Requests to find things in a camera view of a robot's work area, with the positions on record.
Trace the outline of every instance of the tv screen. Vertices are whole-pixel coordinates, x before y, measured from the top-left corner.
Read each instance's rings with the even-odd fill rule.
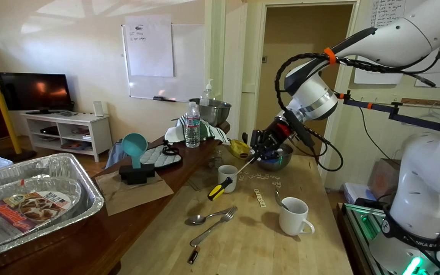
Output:
[[[0,88],[10,110],[71,110],[66,74],[0,71]]]

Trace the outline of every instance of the white tv stand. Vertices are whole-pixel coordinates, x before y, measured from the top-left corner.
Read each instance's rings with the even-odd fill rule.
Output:
[[[89,154],[100,162],[100,152],[112,148],[109,116],[88,113],[24,114],[34,149],[50,148]]]

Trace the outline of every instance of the wooden table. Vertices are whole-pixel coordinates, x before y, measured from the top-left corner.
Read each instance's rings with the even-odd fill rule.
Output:
[[[210,140],[195,149],[179,145],[184,163],[160,174],[175,192],[179,191],[190,175],[209,162],[216,143]],[[103,207],[97,215],[68,226],[63,232],[50,233],[0,253],[0,265],[11,262],[0,267],[0,273],[109,273],[172,197],[117,215],[108,215]]]
[[[222,157],[242,162],[222,152]],[[207,200],[216,171],[199,169],[183,186],[158,218],[146,229],[123,258],[123,273],[354,273],[332,213],[317,165],[311,157],[294,155],[280,172],[248,166],[239,177],[234,192],[216,201]],[[282,195],[296,195],[311,206],[314,235],[289,236],[279,226],[280,206],[274,184],[282,183]],[[267,207],[257,200],[257,189]],[[216,223],[187,226],[193,213],[209,213],[239,206],[234,220],[221,224],[201,244],[195,264],[187,259],[193,249],[190,239]]]

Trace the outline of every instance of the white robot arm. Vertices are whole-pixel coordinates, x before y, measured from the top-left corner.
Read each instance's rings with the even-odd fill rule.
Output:
[[[399,71],[439,47],[440,0],[424,1],[390,26],[369,27],[349,36],[328,55],[314,56],[286,76],[285,88],[293,100],[286,107],[280,102],[283,111],[267,128],[256,149],[260,154],[273,149],[294,131],[311,143],[302,122],[328,117],[337,108],[334,91],[319,76],[329,62],[360,55],[386,65],[389,71]],[[422,137],[409,145],[390,215],[418,242],[440,236],[440,137]],[[374,255],[381,261],[389,259],[386,249],[377,249]]]

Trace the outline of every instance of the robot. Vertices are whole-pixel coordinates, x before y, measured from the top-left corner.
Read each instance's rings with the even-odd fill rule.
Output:
[[[256,140],[251,142],[256,151],[253,158],[277,149],[291,134],[297,134],[309,148],[314,146],[303,122],[328,117],[337,108],[335,93],[319,76],[332,62],[375,71],[404,71],[419,77],[418,73],[406,71],[406,68],[440,48],[438,13],[440,13],[440,0],[427,0],[390,26],[364,29],[337,47],[326,48],[322,55],[297,56],[311,58],[311,61],[285,77],[285,90],[293,94],[288,105],[282,102],[279,79],[293,59],[283,64],[276,82],[282,111],[267,129],[256,134]],[[377,64],[348,59],[346,56],[351,55],[369,58]],[[412,255],[416,250],[424,255],[427,249],[440,250],[440,137],[419,137],[407,146],[403,155],[399,187],[387,220],[389,224],[383,229],[386,233],[381,233],[370,249],[375,259],[389,267],[389,272],[403,272],[403,265],[409,264],[406,261],[409,261],[410,250],[413,250]]]

